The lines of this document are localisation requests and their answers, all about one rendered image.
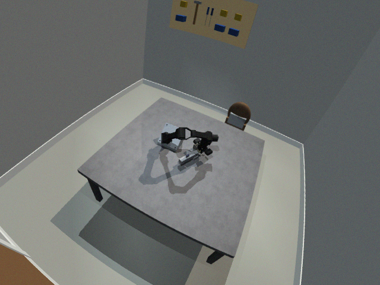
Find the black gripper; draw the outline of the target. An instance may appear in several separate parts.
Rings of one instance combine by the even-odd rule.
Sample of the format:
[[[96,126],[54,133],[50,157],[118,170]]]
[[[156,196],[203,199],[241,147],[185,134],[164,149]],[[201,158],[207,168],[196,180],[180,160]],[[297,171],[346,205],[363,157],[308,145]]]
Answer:
[[[207,143],[209,142],[202,142],[199,138],[197,138],[197,139],[194,139],[193,143],[194,144],[198,143],[197,147],[199,151],[201,150],[200,152],[201,154],[204,152],[208,156],[213,153],[213,151],[210,148],[208,149],[207,147]]]

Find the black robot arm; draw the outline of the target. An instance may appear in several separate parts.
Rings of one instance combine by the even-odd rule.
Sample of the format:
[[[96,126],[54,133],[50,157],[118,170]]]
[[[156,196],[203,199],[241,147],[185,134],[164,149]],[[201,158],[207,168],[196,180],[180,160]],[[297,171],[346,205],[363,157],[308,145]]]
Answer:
[[[191,136],[189,138],[201,138],[201,141],[204,143],[207,143],[207,145],[210,145],[213,141],[217,142],[219,140],[218,135],[213,135],[211,131],[207,132],[198,132],[196,130],[191,130],[187,127],[179,127],[176,129],[173,133],[164,132],[161,133],[161,143],[162,144],[168,144],[172,141],[172,139],[179,139],[179,140],[187,140],[189,138],[185,138],[185,129],[189,130],[191,132]]]

